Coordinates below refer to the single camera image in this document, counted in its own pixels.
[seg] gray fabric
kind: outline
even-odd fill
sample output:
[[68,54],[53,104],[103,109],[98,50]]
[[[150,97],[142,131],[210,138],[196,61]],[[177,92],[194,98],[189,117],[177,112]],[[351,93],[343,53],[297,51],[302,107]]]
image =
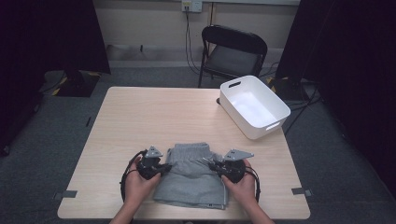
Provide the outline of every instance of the gray fabric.
[[224,209],[228,191],[204,158],[222,159],[210,151],[207,143],[175,144],[170,148],[166,162],[172,169],[161,178],[154,200],[175,206]]

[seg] white basket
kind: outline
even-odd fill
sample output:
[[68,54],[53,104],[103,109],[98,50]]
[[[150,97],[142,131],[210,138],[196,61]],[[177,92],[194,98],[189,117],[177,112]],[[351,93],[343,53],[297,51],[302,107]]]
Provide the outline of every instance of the white basket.
[[258,139],[280,128],[290,115],[289,107],[254,76],[223,83],[219,101],[249,139]]

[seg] hand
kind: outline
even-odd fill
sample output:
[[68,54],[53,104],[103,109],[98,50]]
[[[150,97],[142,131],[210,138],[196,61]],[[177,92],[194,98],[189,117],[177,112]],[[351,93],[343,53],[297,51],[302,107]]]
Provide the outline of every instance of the hand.
[[[250,169],[248,167],[251,167],[251,165],[248,160],[244,160],[244,163],[247,169]],[[245,206],[247,203],[256,203],[255,179],[252,175],[245,174],[244,177],[236,184],[225,175],[222,175],[221,179],[233,197],[243,206]]]
[[[138,157],[134,160],[130,170],[136,170],[136,165],[140,162]],[[133,171],[128,174],[125,180],[125,203],[141,204],[160,183],[161,174],[156,174],[150,180],[143,178],[139,172]]]

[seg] wooden table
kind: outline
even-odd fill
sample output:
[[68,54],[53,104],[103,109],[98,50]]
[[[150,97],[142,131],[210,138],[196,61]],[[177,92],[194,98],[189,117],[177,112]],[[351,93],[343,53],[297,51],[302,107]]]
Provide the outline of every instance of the wooden table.
[[[260,206],[273,219],[306,219],[310,211],[281,129],[247,139],[216,103],[219,90],[113,87],[82,151],[63,198],[60,218],[113,218],[122,206],[120,179],[128,160],[155,146],[166,154],[175,143],[207,142],[225,155],[231,148],[254,153],[249,158],[260,176]],[[135,219],[247,219],[231,198],[225,210],[185,208],[155,203],[151,196]]]

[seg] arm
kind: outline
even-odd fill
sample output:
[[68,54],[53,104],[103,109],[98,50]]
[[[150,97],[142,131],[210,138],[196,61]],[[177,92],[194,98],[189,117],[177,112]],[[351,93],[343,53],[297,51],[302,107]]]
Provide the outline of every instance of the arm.
[[[244,162],[246,166],[251,167],[247,160],[244,160]],[[236,184],[224,175],[221,179],[233,197],[244,207],[247,215],[254,224],[274,224],[274,221],[267,216],[256,201],[254,196],[255,179],[253,176],[245,174]]]
[[[136,169],[140,158],[136,158],[131,170]],[[140,204],[149,196],[151,191],[160,182],[161,175],[156,174],[150,180],[143,178],[137,171],[128,174],[125,182],[125,202],[120,211],[111,220],[111,224],[129,224]]]

